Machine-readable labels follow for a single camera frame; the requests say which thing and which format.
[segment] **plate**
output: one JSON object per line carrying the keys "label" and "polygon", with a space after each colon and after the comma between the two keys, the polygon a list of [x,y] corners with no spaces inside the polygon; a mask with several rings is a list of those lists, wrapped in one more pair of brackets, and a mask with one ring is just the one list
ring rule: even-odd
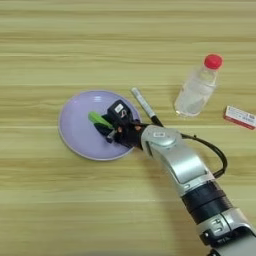
{"label": "plate", "polygon": [[87,91],[71,98],[59,116],[59,133],[66,145],[77,154],[98,161],[118,159],[129,149],[113,142],[108,143],[88,119],[88,113],[96,111],[101,115],[116,101],[123,100],[131,109],[134,119],[140,120],[136,108],[127,99],[110,91]]}

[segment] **small box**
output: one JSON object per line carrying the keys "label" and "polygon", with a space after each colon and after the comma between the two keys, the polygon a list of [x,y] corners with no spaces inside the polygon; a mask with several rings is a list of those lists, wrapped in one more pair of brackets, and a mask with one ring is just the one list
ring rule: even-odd
{"label": "small box", "polygon": [[242,125],[248,129],[254,130],[256,127],[256,116],[238,108],[227,106],[224,118],[235,124]]}

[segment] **red bottle cap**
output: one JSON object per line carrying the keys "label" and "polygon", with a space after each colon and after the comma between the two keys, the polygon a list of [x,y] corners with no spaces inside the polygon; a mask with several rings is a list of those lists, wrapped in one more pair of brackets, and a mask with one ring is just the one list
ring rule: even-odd
{"label": "red bottle cap", "polygon": [[219,55],[210,54],[205,58],[204,65],[210,69],[218,69],[222,65],[222,58]]}

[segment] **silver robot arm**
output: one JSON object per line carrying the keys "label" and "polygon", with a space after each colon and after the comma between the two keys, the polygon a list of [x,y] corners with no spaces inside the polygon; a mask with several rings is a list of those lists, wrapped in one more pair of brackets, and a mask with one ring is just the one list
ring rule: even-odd
{"label": "silver robot arm", "polygon": [[232,206],[211,171],[177,130],[149,125],[141,135],[141,146],[173,180],[197,224],[198,235],[212,248],[209,256],[256,255],[256,230]]}

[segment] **clear plastic bottle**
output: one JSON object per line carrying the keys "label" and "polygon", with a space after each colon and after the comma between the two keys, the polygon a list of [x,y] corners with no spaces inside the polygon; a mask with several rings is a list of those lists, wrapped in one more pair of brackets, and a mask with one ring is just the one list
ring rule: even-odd
{"label": "clear plastic bottle", "polygon": [[203,110],[216,88],[217,71],[222,58],[208,55],[204,65],[196,69],[182,87],[174,103],[175,111],[182,116],[197,116]]}

